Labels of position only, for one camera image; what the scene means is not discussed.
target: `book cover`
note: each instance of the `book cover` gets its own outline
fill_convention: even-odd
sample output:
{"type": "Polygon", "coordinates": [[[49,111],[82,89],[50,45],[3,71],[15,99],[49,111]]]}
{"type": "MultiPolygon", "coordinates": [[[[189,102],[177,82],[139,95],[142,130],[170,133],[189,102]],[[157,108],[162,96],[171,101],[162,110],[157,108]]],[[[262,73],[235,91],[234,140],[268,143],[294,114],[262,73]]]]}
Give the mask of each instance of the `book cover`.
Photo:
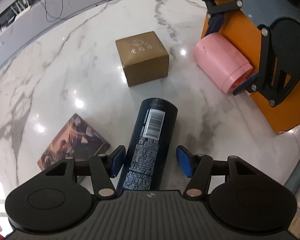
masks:
{"type": "Polygon", "coordinates": [[[91,156],[106,153],[110,144],[78,114],[74,114],[48,148],[37,164],[43,171],[66,156],[76,161],[86,161],[91,156]]]}

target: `orange box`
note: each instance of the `orange box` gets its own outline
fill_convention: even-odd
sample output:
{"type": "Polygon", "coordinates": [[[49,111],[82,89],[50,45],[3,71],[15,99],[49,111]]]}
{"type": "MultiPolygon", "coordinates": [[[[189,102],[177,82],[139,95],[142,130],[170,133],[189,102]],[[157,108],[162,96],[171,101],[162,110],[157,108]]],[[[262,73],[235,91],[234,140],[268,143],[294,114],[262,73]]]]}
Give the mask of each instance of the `orange box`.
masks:
{"type": "MultiPolygon", "coordinates": [[[[218,0],[217,3],[227,1],[229,0],[218,0]]],[[[208,29],[208,20],[209,19],[206,17],[202,38],[208,29]]],[[[252,74],[258,72],[261,50],[261,31],[253,25],[244,13],[242,11],[226,13],[224,24],[219,33],[230,41],[249,60],[250,64],[253,66],[252,74]]],[[[289,131],[300,124],[300,81],[286,99],[273,108],[269,106],[268,100],[259,92],[252,93],[251,97],[276,134],[289,131]]]]}

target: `black cylindrical can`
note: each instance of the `black cylindrical can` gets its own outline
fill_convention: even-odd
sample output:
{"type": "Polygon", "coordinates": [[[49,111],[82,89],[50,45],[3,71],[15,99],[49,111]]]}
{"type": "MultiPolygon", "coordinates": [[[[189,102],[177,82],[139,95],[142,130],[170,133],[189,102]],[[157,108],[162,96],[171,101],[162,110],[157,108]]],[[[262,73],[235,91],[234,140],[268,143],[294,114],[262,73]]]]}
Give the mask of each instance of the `black cylindrical can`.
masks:
{"type": "Polygon", "coordinates": [[[117,185],[124,189],[159,189],[178,109],[160,98],[143,100],[117,185]]]}

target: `circular pad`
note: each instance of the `circular pad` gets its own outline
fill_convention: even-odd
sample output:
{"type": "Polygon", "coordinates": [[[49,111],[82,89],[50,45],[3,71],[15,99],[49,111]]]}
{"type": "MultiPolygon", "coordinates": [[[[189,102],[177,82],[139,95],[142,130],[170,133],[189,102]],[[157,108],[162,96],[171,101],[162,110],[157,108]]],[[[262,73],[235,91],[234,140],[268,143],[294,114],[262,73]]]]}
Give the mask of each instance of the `circular pad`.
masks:
{"type": "Polygon", "coordinates": [[[211,192],[209,207],[237,230],[272,233],[289,227],[297,202],[289,190],[266,176],[240,175],[211,192]]]}
{"type": "Polygon", "coordinates": [[[29,233],[56,232],[89,214],[93,201],[87,189],[62,176],[38,176],[6,199],[6,212],[14,228],[29,233]]]}

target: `ridged grip surface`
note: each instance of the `ridged grip surface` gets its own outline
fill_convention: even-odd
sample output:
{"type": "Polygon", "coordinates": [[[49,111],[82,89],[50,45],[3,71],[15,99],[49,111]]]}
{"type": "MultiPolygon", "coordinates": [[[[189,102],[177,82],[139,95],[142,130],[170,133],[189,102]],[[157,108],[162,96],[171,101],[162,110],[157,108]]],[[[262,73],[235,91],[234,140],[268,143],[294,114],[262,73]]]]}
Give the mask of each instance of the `ridged grip surface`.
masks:
{"type": "Polygon", "coordinates": [[[101,201],[84,222],[51,235],[13,232],[8,240],[293,240],[287,231],[247,236],[216,222],[203,203],[185,200],[179,191],[124,191],[101,201]]]}

